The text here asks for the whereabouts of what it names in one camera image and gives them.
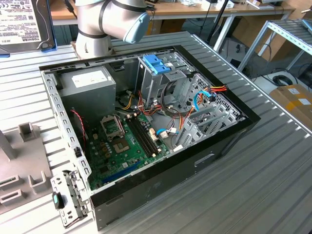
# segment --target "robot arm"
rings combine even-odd
[[[149,16],[144,0],[76,0],[76,51],[84,59],[111,54],[109,35],[128,43],[144,36]]]

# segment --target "expansion slot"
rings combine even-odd
[[[128,119],[127,124],[147,157],[155,157],[158,154],[157,147],[145,132],[145,129],[141,126],[140,121],[136,118]]]
[[[103,180],[102,180],[102,183],[105,184],[105,183],[107,183],[107,182],[113,181],[113,180],[115,180],[115,179],[118,179],[118,178],[124,176],[125,174],[127,174],[127,173],[129,173],[129,172],[135,170],[135,169],[138,167],[138,165],[139,165],[140,163],[141,163],[141,162],[139,161],[139,162],[137,162],[136,164],[134,164],[134,165],[132,165],[132,166],[130,166],[130,167],[128,167],[128,168],[126,168],[126,169],[120,171],[120,172],[117,172],[117,173],[115,173],[115,174],[113,174],[113,175],[110,175],[109,177],[103,179]]]

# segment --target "ram slot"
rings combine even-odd
[[[147,135],[144,128],[141,126],[140,122],[137,119],[130,119],[128,121],[128,126],[137,141],[139,142],[140,146],[143,148],[147,157],[152,157],[153,154],[158,154],[157,147],[154,145],[154,143]]]

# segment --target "workbench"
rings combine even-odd
[[[144,37],[118,54],[182,45],[261,120],[223,158],[115,221],[106,234],[303,233],[312,228],[311,132],[267,94],[187,32]],[[76,60],[73,48],[19,53],[0,62],[0,129],[38,125],[53,175],[72,169],[38,66]],[[0,215],[1,233],[97,233],[91,214],[63,229],[51,195]]]
[[[294,8],[284,3],[284,6],[275,7],[275,9],[258,10],[249,4],[235,4],[234,8],[226,8],[223,15],[227,17],[222,31],[214,45],[214,50],[219,51],[224,38],[229,31],[231,24],[236,16],[262,16],[262,15],[282,15],[282,20],[287,19]],[[212,7],[207,17],[215,18],[219,14],[219,10]],[[170,19],[191,19],[206,17],[207,10],[201,8],[200,4],[196,6],[185,6],[180,2],[158,2],[155,4],[154,20],[170,20]],[[51,16],[53,25],[77,24],[77,19],[70,13],[62,0],[55,0],[51,5]]]

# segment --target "sticker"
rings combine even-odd
[[[41,41],[31,0],[0,0],[0,45]]]
[[[303,105],[311,105],[311,103],[305,99],[305,98],[299,98],[299,101],[303,104]]]
[[[72,77],[76,88],[107,81],[102,71],[89,72]]]
[[[299,91],[298,90],[296,90],[296,89],[288,89],[289,90],[289,92],[291,92],[292,94],[300,94],[299,93]]]
[[[168,62],[168,63],[165,63],[165,66],[166,66],[166,67],[169,67],[169,66],[173,66],[173,64],[170,63],[170,62]]]

